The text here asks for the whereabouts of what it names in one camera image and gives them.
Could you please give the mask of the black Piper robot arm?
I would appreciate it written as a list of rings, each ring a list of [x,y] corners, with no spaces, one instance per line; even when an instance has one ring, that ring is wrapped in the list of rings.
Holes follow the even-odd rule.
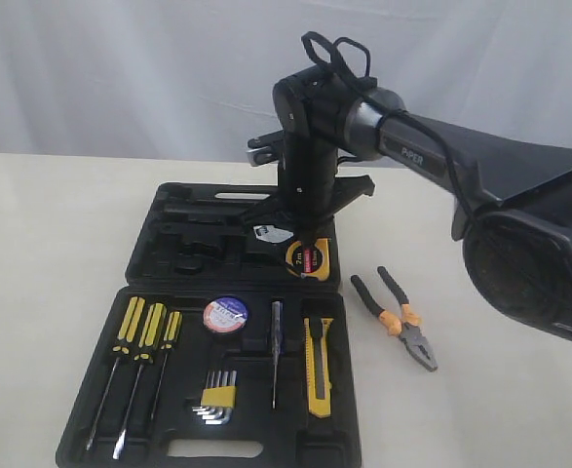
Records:
[[[281,127],[251,139],[255,166],[276,162],[278,190],[246,213],[283,215],[304,239],[361,195],[370,178],[344,161],[391,158],[455,199],[451,236],[496,310],[572,341],[572,149],[490,135],[408,112],[370,76],[317,66],[280,80]]]

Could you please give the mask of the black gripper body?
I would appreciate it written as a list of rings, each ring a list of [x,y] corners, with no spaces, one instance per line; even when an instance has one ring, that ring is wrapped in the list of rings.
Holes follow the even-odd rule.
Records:
[[[293,227],[325,227],[337,173],[338,148],[321,138],[284,134],[278,168],[279,198]]]

